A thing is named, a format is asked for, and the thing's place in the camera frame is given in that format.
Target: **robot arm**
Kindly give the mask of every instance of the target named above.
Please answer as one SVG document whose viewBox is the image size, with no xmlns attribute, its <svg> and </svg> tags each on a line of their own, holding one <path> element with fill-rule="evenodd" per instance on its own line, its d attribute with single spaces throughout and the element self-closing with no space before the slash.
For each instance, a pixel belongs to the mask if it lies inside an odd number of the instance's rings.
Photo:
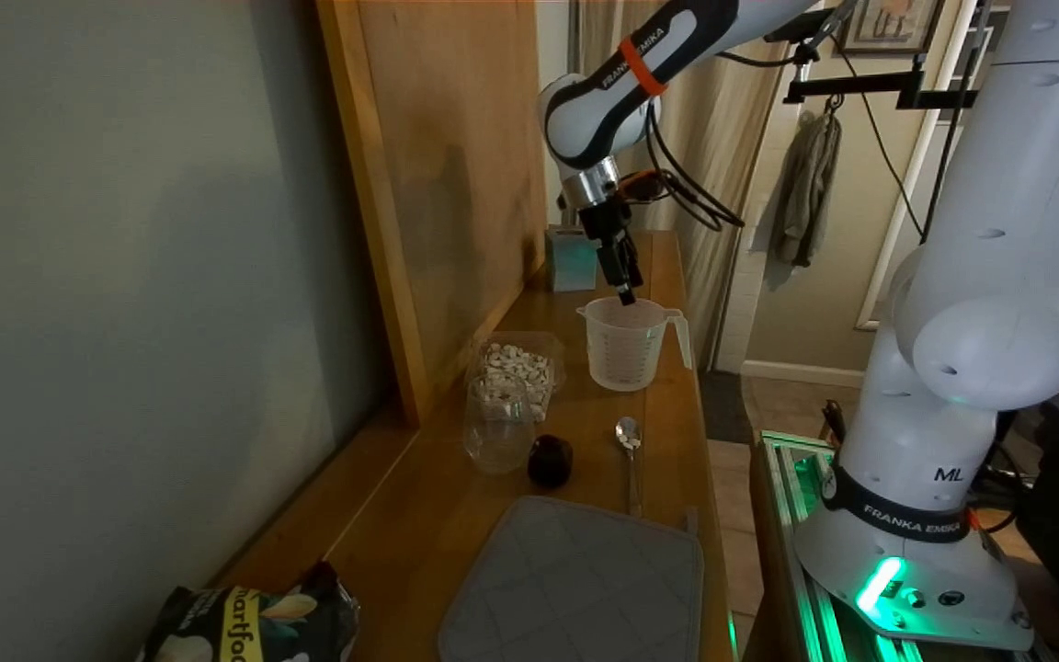
<svg viewBox="0 0 1059 662">
<path fill-rule="evenodd" d="M 601 241 L 602 280 L 633 302 L 640 289 L 628 202 L 612 155 L 640 140 L 652 97 L 691 63 L 755 40 L 814 0 L 671 0 L 590 79 L 543 89 L 543 143 L 563 171 L 565 207 Z"/>
</svg>

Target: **plastic cup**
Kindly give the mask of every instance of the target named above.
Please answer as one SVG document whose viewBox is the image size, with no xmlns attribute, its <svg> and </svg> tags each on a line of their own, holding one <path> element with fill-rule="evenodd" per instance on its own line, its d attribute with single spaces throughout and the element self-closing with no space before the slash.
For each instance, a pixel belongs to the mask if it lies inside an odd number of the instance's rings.
<svg viewBox="0 0 1059 662">
<path fill-rule="evenodd" d="M 590 372 L 602 392 L 645 392 L 667 346 L 667 327 L 675 330 L 685 370 L 696 370 L 687 322 L 680 311 L 635 300 L 593 300 L 579 311 L 590 327 Z"/>
</svg>

